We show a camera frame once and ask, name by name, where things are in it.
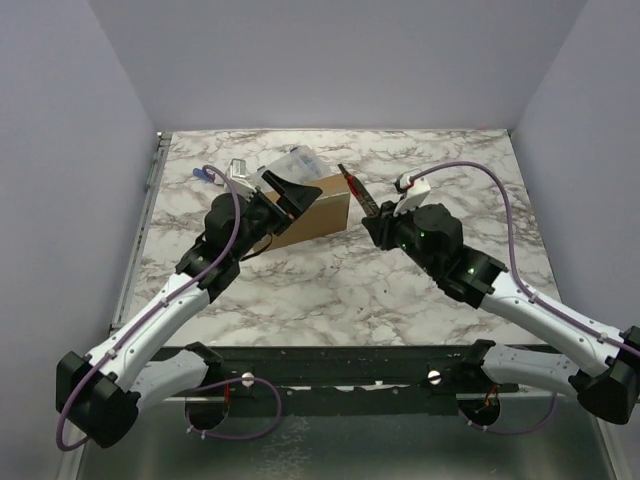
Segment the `brown cardboard express box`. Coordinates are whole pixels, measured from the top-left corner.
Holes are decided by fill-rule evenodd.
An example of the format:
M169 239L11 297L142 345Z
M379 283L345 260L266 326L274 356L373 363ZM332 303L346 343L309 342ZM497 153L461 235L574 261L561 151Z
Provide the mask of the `brown cardboard express box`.
M274 236L268 250L313 240L347 228L351 192L341 174L317 179L305 186L318 187L323 194L280 236Z

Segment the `red black utility knife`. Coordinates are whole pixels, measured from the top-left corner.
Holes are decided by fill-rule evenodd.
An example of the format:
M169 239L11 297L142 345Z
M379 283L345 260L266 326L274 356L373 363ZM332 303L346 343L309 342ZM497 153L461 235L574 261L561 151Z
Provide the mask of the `red black utility knife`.
M363 183L353 174L351 174L342 163L338 164L338 168L346 180L346 183L367 217L375 217L379 214L379 206Z

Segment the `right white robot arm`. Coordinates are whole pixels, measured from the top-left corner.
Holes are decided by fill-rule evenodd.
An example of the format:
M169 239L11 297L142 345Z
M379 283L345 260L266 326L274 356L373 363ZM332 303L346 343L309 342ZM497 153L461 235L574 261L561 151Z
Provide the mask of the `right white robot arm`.
M592 320L519 285L494 257L465 245L461 222L442 204L401 215L395 203L365 208L362 223L383 251L401 249L449 298L508 320L555 349L521 356L495 342L459 367L461 383L481 391L519 383L576 398L594 416L626 424L639 397L639 329Z

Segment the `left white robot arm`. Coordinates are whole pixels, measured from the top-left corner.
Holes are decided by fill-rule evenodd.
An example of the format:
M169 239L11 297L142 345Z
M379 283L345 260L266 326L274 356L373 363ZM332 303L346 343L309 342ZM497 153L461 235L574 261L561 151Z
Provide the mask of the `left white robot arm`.
M221 371L193 350L176 362L150 363L187 320L216 300L240 273L242 258L264 237L283 234L322 195L319 187L289 182L271 171L263 180L277 197L255 188L242 197L231 188L217 196L204 231L185 252L161 291L136 317L88 353L68 352L56 366L56 443L71 422L102 448L119 442L143 403L194 389L206 395L220 385Z

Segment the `clear plastic organizer box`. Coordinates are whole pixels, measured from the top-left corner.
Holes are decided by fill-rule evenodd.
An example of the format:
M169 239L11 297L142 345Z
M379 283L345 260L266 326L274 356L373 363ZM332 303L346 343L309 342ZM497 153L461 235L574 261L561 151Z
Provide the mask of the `clear plastic organizer box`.
M296 184L306 184L329 177L332 174L329 165L308 146L294 147L278 160L259 167L249 177L253 186L258 186L265 192L272 191L272 188L263 179L266 170Z

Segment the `blue handled screwdriver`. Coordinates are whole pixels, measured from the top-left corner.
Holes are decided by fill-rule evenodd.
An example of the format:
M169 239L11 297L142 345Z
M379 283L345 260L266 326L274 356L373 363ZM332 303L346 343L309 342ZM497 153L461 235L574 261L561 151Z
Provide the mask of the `blue handled screwdriver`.
M214 183L217 178L217 174L211 166L206 165L204 168L194 168L193 175L205 182Z

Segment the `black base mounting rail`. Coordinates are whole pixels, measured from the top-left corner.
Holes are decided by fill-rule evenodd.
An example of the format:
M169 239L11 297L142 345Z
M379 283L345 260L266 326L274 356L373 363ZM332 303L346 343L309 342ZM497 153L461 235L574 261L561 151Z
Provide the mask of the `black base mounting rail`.
M94 398L109 420L134 420L167 398L210 419L234 416L396 414L454 415L458 396L480 397L493 385L481 366L494 342L418 347L164 347L134 377L99 377Z

